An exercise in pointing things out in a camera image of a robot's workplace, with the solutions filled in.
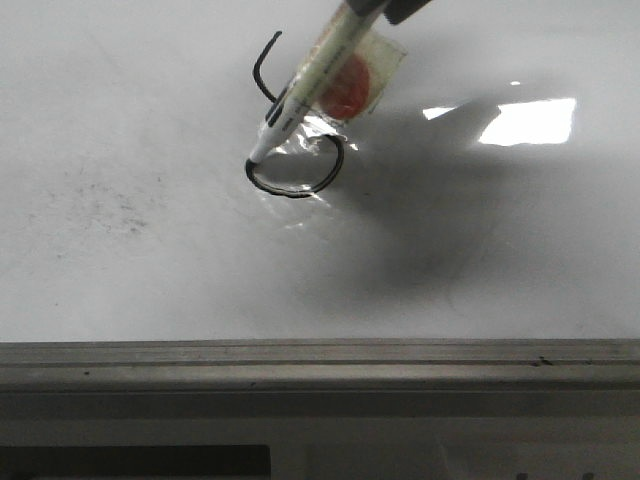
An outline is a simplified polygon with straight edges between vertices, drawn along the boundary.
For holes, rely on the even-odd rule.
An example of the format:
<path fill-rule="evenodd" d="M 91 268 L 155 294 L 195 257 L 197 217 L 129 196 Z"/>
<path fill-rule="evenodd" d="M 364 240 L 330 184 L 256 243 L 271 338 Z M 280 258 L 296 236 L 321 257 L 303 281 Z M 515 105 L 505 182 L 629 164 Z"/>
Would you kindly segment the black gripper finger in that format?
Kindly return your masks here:
<path fill-rule="evenodd" d="M 384 8 L 388 0 L 346 0 L 345 3 L 356 15 L 370 15 L 377 9 Z"/>
<path fill-rule="evenodd" d="M 399 25 L 430 2 L 431 0 L 391 0 L 384 10 L 384 17 L 391 25 Z"/>

